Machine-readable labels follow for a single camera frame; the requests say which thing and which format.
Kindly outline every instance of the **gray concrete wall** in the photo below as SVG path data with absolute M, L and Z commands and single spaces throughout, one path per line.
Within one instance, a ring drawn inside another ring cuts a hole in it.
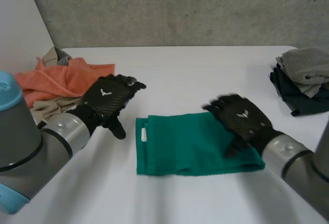
M 329 44 L 329 0 L 35 0 L 59 47 Z

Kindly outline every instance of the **white wall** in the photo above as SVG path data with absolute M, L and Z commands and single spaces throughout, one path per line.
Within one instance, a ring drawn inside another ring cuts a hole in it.
M 33 69 L 52 46 L 34 0 L 0 0 L 0 70 Z

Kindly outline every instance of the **orange towel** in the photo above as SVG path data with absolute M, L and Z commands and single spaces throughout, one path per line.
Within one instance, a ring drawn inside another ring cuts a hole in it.
M 114 64 L 89 65 L 83 58 L 70 60 L 68 66 L 45 67 L 41 59 L 38 61 L 35 70 L 15 75 L 29 108 L 35 101 L 80 97 L 99 77 L 114 74 L 115 67 Z

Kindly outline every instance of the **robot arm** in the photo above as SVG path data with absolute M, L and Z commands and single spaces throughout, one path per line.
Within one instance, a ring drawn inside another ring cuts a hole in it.
M 97 126 L 123 139 L 117 117 L 142 88 L 132 77 L 101 77 L 76 109 L 38 129 L 13 76 L 0 72 L 0 210 L 18 212 L 87 144 Z
M 265 146 L 264 162 L 329 220 L 329 124 L 315 153 L 286 134 Z
M 329 220 L 329 123 L 313 153 L 292 137 L 274 130 L 268 118 L 248 99 L 223 96 L 204 109 L 237 137 L 227 149 L 227 157 L 253 146 L 268 167 Z

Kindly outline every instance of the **pile of cloth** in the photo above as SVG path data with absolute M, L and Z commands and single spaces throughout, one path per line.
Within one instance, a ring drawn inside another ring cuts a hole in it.
M 329 111 L 329 51 L 293 49 L 277 57 L 270 79 L 292 116 Z
M 83 58 L 73 59 L 57 47 L 37 60 L 35 70 L 15 75 L 37 124 L 73 108 L 99 77 L 114 74 L 115 69 L 114 64 L 89 65 Z

